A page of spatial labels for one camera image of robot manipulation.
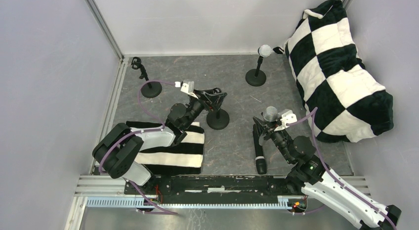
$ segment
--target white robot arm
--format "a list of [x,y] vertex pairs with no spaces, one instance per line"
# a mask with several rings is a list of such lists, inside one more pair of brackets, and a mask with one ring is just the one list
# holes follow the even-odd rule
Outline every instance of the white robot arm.
[[259,143],[271,139],[289,164],[295,164],[287,175],[287,188],[294,194],[305,194],[335,210],[358,229],[392,230],[401,215],[394,205],[385,206],[365,196],[343,180],[333,169],[315,156],[308,137],[292,139],[285,128],[296,121],[290,110],[273,114],[273,107],[253,117],[259,130]]

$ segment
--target round stand base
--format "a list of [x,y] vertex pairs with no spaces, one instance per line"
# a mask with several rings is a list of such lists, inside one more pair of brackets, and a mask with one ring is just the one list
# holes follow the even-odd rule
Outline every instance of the round stand base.
[[149,88],[148,85],[143,86],[141,89],[141,94],[146,98],[153,98],[158,96],[162,92],[162,85],[158,82],[150,82],[152,88]]
[[246,82],[254,87],[260,87],[266,82],[266,75],[262,70],[259,70],[257,77],[254,76],[256,69],[251,69],[246,73]]
[[220,109],[220,116],[217,118],[217,112],[211,111],[207,115],[207,124],[213,130],[222,130],[230,122],[230,116],[227,111]]

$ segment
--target striped cloth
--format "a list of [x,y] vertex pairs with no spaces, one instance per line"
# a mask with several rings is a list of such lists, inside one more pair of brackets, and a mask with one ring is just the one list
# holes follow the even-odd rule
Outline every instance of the striped cloth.
[[[155,128],[161,124],[127,121],[131,128]],[[155,175],[196,175],[201,173],[204,155],[204,129],[194,122],[187,136],[175,147],[154,147],[137,154],[135,162],[143,164]]]

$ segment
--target gray floor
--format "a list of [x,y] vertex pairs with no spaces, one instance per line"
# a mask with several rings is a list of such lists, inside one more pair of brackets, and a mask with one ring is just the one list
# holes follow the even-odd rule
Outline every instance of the gray floor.
[[[245,81],[245,73],[256,67],[258,55],[213,55],[213,56],[165,56],[143,57],[142,63],[151,79],[167,81],[195,81],[195,89],[215,87],[228,93],[222,108],[230,115],[230,124],[215,131],[206,124],[206,111],[197,119],[205,129],[205,153],[202,174],[257,174],[254,166],[254,147],[251,134],[252,116],[258,116],[267,106],[279,111],[291,109],[304,117],[290,65],[283,55],[273,54],[266,58],[261,69],[267,76],[261,87],[252,87]],[[137,93],[144,82],[138,79],[139,70],[127,68],[114,124],[130,121],[151,122],[137,104]],[[156,98],[142,100],[144,106],[165,120],[170,107],[175,103],[187,103],[188,96],[179,89],[163,85],[163,92]],[[292,137],[310,136],[307,123],[287,129]],[[320,143],[326,162],[340,175],[351,175],[343,143]],[[268,174],[286,175],[288,165],[272,142],[264,146]]]

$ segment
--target floor scratch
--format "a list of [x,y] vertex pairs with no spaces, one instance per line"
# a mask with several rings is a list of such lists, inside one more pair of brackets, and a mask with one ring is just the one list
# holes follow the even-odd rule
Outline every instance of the floor scratch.
[[241,106],[241,108],[243,109],[243,110],[245,110],[245,108],[242,106],[242,104],[238,101],[238,100],[236,100],[235,98],[233,98],[240,106]]
[[258,100],[258,99],[256,99],[256,98],[254,98],[253,96],[251,96],[253,99],[255,99],[255,100],[257,100],[257,101],[259,101],[260,103],[262,103],[262,101],[260,101],[260,100]]
[[209,153],[211,150],[213,150],[214,149],[214,147],[212,147],[212,148],[210,148],[210,149],[208,149],[207,150],[207,153]]
[[175,64],[178,60],[180,60],[182,58],[182,56],[180,56],[179,58],[175,59],[173,64]]

